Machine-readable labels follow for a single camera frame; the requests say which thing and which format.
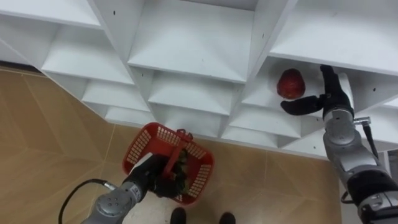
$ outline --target basket handle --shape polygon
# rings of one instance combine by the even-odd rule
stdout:
[[[180,153],[182,149],[185,147],[185,145],[188,142],[191,142],[193,139],[193,136],[191,133],[186,134],[187,132],[184,129],[178,129],[177,130],[177,135],[181,138],[180,142],[178,143],[178,146],[173,150],[172,155],[170,156],[169,161],[167,162],[167,165],[165,169],[163,170],[162,177],[163,178],[168,178],[174,164],[178,160],[178,157],[180,156]]]
[[[177,134],[178,134],[178,136],[180,136],[180,138],[186,140],[187,142],[190,142],[193,140],[192,133],[187,134],[185,129],[178,129]]]

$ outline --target shoe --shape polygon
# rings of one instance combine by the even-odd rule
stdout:
[[[221,218],[219,224],[235,224],[235,216],[231,212],[224,213]]]
[[[170,224],[187,224],[187,213],[183,208],[176,208],[173,210]]]

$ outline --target gray robot arm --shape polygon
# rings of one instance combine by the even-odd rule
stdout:
[[[82,224],[122,224],[129,211],[155,186],[154,177],[161,174],[166,163],[163,156],[145,155],[120,187],[110,187],[112,191],[96,199],[93,211]]]
[[[324,117],[326,154],[358,208],[363,223],[398,223],[398,185],[362,145],[350,111],[333,108]]]
[[[383,168],[377,154],[362,145],[355,124],[366,120],[354,119],[354,110],[341,89],[338,75],[331,66],[322,65],[320,69],[325,82],[325,94],[283,101],[280,105],[292,115],[305,115],[323,109],[326,154],[351,195],[353,204],[357,206],[360,219],[365,224],[396,224],[398,185]],[[367,130],[367,138],[373,142],[370,128],[367,127]]]

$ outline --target wooden floor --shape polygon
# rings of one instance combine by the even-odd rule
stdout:
[[[121,160],[137,129],[108,124],[48,78],[0,68],[0,222],[57,222],[60,205],[80,182],[120,184]],[[187,208],[188,224],[339,224],[338,181],[327,161],[198,141],[215,155],[204,196]],[[64,223],[80,223],[96,186],[83,187]],[[178,206],[148,194],[124,223],[168,223]]]

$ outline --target white shelving unit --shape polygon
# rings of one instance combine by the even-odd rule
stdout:
[[[328,64],[378,150],[398,148],[397,1],[194,1],[0,0],[12,52],[0,60],[33,65],[111,123],[322,159],[322,112],[283,112],[276,84],[296,68],[304,96],[319,95]]]

